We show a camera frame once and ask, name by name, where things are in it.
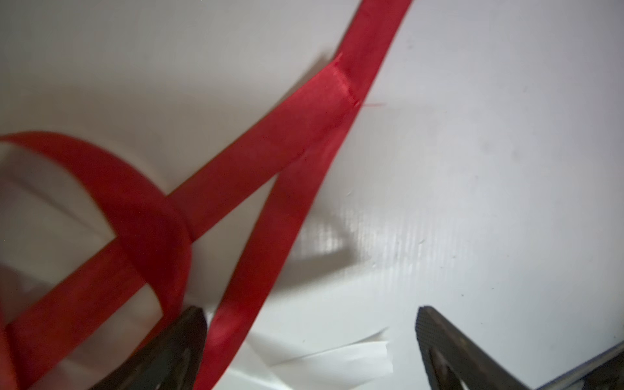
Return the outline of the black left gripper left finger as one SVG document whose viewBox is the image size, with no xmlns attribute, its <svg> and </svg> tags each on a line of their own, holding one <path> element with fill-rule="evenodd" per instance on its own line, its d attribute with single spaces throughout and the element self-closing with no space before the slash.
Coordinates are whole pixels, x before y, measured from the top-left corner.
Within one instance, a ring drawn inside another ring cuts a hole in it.
<svg viewBox="0 0 624 390">
<path fill-rule="evenodd" d="M 202 362 L 206 333 L 204 310 L 191 306 L 91 389 L 192 389 Z"/>
</svg>

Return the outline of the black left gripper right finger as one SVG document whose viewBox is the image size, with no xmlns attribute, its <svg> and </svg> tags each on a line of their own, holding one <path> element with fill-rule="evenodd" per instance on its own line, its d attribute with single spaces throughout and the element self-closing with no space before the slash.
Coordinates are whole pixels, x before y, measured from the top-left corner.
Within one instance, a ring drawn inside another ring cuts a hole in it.
<svg viewBox="0 0 624 390">
<path fill-rule="evenodd" d="M 416 338 L 432 389 L 525 389 L 432 306 L 419 308 Z"/>
</svg>

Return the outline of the white satin ribbon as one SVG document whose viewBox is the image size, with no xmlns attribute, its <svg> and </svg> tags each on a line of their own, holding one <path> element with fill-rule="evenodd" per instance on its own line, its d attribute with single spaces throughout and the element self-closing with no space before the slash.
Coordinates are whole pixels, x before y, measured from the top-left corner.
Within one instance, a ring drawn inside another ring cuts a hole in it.
<svg viewBox="0 0 624 390">
<path fill-rule="evenodd" d="M 85 141 L 58 133 L 11 134 L 3 141 L 72 175 L 115 238 L 2 329 L 2 388 L 73 389 L 79 379 L 96 385 L 106 376 L 78 362 L 74 351 L 149 285 L 163 313 L 135 354 L 144 348 L 184 312 L 193 242 L 270 179 L 275 186 L 219 308 L 206 315 L 192 389 L 212 389 L 221 378 L 239 387 L 352 389 L 393 370 L 380 334 L 276 364 L 246 339 L 326 175 L 329 146 L 285 149 L 239 140 L 164 195 L 125 161 Z"/>
</svg>

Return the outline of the red satin ribbon bow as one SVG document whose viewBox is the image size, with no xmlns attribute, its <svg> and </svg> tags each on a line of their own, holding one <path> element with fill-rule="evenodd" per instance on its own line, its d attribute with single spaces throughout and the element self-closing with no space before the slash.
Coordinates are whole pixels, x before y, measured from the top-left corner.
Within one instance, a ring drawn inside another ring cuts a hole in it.
<svg viewBox="0 0 624 390">
<path fill-rule="evenodd" d="M 327 66 L 168 195 L 86 141 L 52 132 L 2 136 L 73 175 L 115 232 L 2 326 L 2 388 L 35 384 L 145 285 L 162 318 L 102 386 L 214 388 L 266 302 L 409 4 L 362 2 Z M 268 180 L 274 186 L 213 319 L 198 307 L 184 309 L 193 242 Z"/>
</svg>

